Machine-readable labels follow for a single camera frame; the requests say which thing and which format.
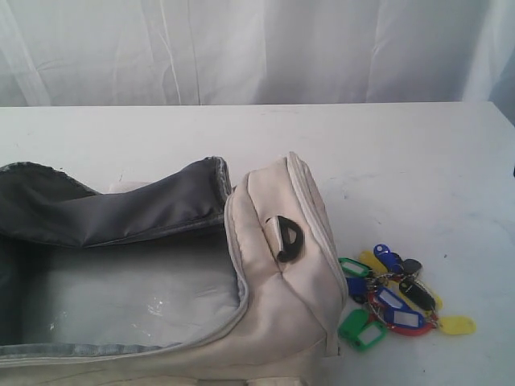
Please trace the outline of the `cream duffel bag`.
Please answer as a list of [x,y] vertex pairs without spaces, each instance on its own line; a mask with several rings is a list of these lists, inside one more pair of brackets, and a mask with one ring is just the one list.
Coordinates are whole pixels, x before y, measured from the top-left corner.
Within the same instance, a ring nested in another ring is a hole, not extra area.
[[308,165],[100,193],[1,169],[4,385],[318,385],[348,287]]

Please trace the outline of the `colourful key tag bunch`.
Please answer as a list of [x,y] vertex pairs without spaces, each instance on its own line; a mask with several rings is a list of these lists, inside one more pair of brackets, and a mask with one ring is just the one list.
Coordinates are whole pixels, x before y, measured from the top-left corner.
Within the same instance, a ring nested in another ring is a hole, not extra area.
[[349,297],[359,306],[338,328],[338,336],[357,351],[367,351],[392,332],[418,337],[438,330],[471,335],[476,323],[467,316],[441,316],[443,301],[420,279],[422,263],[402,258],[377,244],[358,258],[341,257]]

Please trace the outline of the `white backdrop curtain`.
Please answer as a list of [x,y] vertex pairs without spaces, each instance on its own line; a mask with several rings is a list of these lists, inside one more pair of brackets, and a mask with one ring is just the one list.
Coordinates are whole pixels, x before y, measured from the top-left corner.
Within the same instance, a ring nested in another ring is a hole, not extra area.
[[511,1],[4,1],[1,103],[487,101]]

